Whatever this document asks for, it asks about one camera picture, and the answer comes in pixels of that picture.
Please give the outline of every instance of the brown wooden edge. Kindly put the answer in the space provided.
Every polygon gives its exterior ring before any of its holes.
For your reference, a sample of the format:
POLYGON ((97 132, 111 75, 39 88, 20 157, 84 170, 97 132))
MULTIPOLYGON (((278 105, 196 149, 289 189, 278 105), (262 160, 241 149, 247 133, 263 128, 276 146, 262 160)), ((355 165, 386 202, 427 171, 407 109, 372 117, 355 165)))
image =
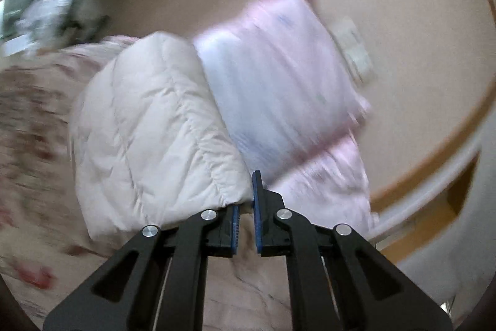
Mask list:
MULTIPOLYGON (((491 14, 496 26, 496 6, 494 0, 488 0, 491 14)), ((496 79, 488 87, 481 103, 465 121, 453 131, 443 144, 423 160, 414 169, 403 175, 395 184, 375 192, 370 198, 370 208, 373 212, 384 211, 406 194, 413 191, 420 183, 430 177, 444 165, 477 130, 490 112, 496 99, 496 79)))

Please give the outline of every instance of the white pillow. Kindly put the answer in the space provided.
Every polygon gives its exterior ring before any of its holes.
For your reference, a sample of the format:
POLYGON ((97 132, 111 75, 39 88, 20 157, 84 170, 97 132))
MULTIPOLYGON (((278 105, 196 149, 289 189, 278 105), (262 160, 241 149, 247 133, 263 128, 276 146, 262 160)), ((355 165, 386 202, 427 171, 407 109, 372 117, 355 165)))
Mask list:
POLYGON ((232 140, 266 184, 347 134, 368 107, 306 0, 258 0, 194 44, 232 140))
POLYGON ((182 38, 155 33, 122 52, 81 94, 69 130, 93 239, 252 198, 202 64, 182 38))

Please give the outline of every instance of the white quilted fabric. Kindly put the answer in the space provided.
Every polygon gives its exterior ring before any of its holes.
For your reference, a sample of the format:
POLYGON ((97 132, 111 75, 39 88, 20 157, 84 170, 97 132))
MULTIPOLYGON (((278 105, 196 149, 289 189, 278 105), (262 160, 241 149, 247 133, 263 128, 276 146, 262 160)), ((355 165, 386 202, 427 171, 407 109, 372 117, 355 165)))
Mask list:
POLYGON ((69 130, 93 239, 252 198, 250 174, 184 39, 155 33, 127 48, 91 80, 69 130))

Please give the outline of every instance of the triangular cutout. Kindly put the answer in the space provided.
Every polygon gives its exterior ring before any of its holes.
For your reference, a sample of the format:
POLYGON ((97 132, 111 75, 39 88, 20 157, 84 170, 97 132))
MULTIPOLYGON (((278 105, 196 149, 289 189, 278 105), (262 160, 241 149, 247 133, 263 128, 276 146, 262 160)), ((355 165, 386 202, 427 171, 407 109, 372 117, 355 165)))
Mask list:
POLYGON ((108 274, 93 287, 93 293, 111 302, 122 298, 127 281, 135 267, 139 253, 130 251, 108 274))
POLYGON ((356 258, 360 262, 372 295, 376 300, 384 300, 401 292, 401 285, 389 273, 381 268, 367 253, 359 249, 356 258))

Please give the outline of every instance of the silver screw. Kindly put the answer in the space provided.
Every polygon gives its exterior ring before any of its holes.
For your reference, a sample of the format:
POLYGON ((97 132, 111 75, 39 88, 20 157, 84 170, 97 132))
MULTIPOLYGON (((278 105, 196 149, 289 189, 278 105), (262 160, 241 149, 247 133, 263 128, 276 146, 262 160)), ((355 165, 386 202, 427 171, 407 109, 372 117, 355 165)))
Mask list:
POLYGON ((203 220, 213 220, 217 217, 217 212, 207 209, 201 213, 201 218, 203 220))
POLYGON ((143 228, 143 236, 145 236, 145 237, 153 237, 157 233, 158 233, 157 226, 148 225, 145 228, 143 228))
POLYGON ((289 219, 293 214, 289 209, 279 209, 276 212, 276 215, 279 219, 289 219))
POLYGON ((349 236, 351 234, 351 227, 345 223, 336 226, 336 232, 341 236, 349 236))

